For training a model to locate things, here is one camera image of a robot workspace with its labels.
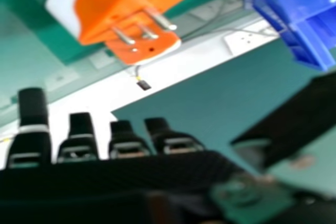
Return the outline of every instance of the metal prong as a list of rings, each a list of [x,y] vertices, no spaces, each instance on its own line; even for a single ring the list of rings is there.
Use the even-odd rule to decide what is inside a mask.
[[[159,35],[157,35],[155,32],[153,32],[151,29],[149,29],[146,26],[140,26],[140,29],[143,31],[142,38],[144,39],[158,39]]]
[[[126,34],[124,34],[121,30],[117,29],[116,27],[113,27],[112,30],[127,45],[134,45],[136,43],[136,41],[134,39],[132,39],[131,37],[127,36]]]
[[[164,30],[175,31],[177,25],[172,24],[165,16],[160,13],[153,12],[151,10],[146,10],[149,16]]]

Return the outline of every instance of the green wall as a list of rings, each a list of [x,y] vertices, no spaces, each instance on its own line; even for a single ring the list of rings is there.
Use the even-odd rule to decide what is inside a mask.
[[[144,137],[143,119],[166,117],[172,128],[239,162],[228,143],[318,74],[293,62],[277,40],[112,113]]]

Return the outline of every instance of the blue plastic bin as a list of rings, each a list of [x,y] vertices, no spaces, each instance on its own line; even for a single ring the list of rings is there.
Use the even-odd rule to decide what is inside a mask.
[[[245,0],[281,35],[297,62],[327,71],[336,64],[336,0]]]

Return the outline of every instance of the blue storage bin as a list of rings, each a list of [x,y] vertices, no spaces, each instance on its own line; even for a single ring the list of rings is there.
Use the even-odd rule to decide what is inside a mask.
[[[281,35],[296,61],[327,71],[335,65],[336,0],[245,0]]]

